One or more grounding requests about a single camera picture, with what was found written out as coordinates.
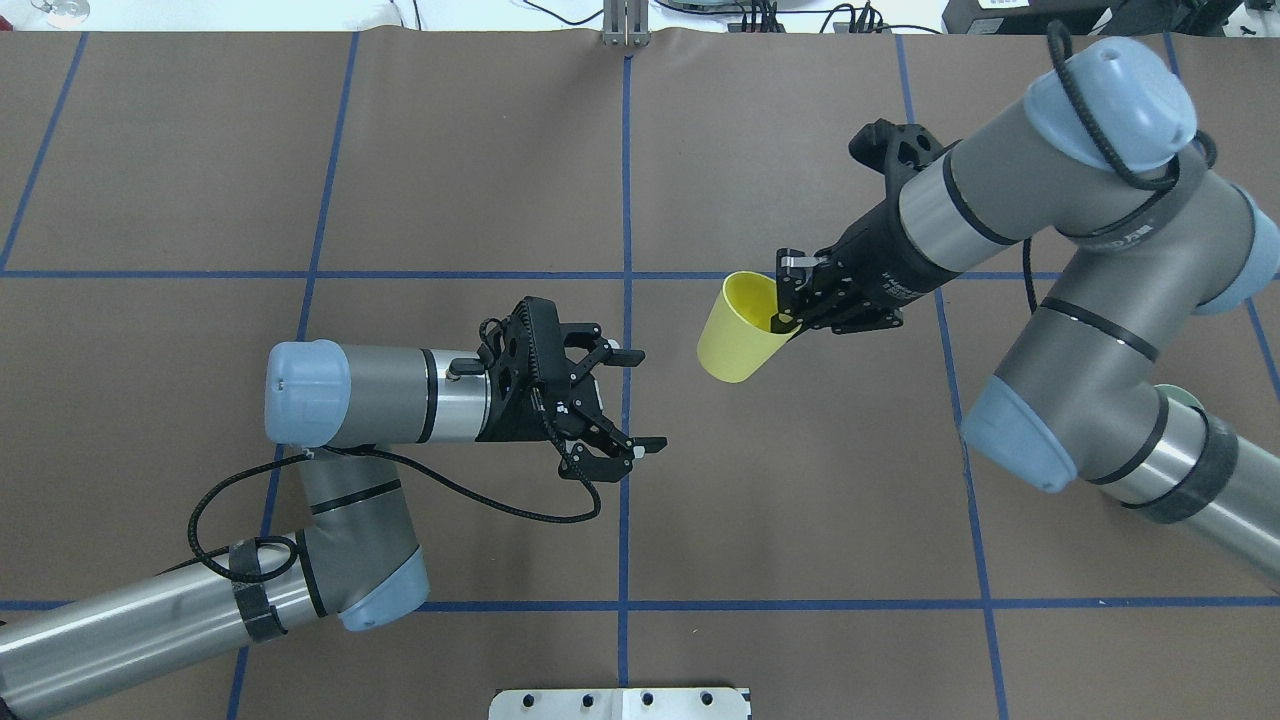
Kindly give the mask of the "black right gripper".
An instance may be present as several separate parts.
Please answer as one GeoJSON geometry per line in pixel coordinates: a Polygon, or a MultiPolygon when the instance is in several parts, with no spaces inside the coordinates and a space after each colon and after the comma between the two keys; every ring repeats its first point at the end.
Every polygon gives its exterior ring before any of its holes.
{"type": "Polygon", "coordinates": [[[771,333],[836,334],[897,328],[901,309],[951,281],[946,270],[908,237],[890,200],[850,225],[838,242],[814,255],[780,249],[776,258],[776,314],[771,333]]]}

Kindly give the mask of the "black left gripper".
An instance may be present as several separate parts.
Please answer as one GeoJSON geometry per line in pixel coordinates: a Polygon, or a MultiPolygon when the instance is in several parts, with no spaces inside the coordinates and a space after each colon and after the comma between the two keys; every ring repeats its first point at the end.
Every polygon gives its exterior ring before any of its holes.
{"type": "Polygon", "coordinates": [[[616,483],[664,436],[626,436],[595,406],[573,405],[575,386],[598,365],[636,368],[646,354],[616,347],[594,322],[563,323],[554,302],[527,296],[492,331],[479,350],[489,383],[489,409],[477,442],[556,441],[561,478],[616,483]],[[585,355],[571,361],[567,348],[585,355]]]}

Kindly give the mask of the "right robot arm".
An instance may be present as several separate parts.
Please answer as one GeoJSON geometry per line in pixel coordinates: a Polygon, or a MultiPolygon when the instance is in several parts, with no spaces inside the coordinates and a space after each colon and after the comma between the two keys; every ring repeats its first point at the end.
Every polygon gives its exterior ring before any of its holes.
{"type": "Polygon", "coordinates": [[[1053,229],[1075,254],[964,414],[966,446],[1046,492],[1087,480],[1185,527],[1277,584],[1277,459],[1149,380],[1189,316],[1231,310],[1277,270],[1277,227],[1213,170],[1181,81],[1107,37],[1052,67],[969,137],[878,120],[850,142],[884,199],[827,249],[782,249],[764,328],[887,329],[901,309],[1053,229]]]}

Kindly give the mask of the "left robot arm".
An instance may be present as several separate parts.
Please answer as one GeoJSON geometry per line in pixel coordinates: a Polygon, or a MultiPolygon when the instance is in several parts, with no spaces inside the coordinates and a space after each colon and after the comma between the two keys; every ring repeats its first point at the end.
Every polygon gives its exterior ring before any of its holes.
{"type": "Polygon", "coordinates": [[[349,514],[390,495],[401,465],[383,457],[335,456],[319,503],[344,527],[334,536],[317,525],[298,474],[317,461],[314,438],[297,436],[303,421],[323,420],[339,451],[476,448],[490,415],[506,410],[493,383],[507,375],[526,404],[532,452],[515,475],[566,491],[564,520],[593,501],[561,477],[547,416],[532,406],[547,395],[524,378],[557,357],[567,386],[553,400],[557,436],[581,448],[589,479],[621,480],[623,457],[635,455],[620,401],[605,396],[634,350],[602,310],[561,309],[536,354],[457,378],[454,357],[475,357],[492,331],[484,310],[461,340],[394,340],[376,345],[374,360],[366,343],[340,340],[344,407],[292,405],[279,438],[264,409],[296,373],[273,365],[275,332],[308,345],[314,320],[303,304],[271,309],[279,290],[105,282],[74,301],[3,296],[5,719],[51,717],[339,621],[420,551],[406,488],[397,516],[349,514]]]}

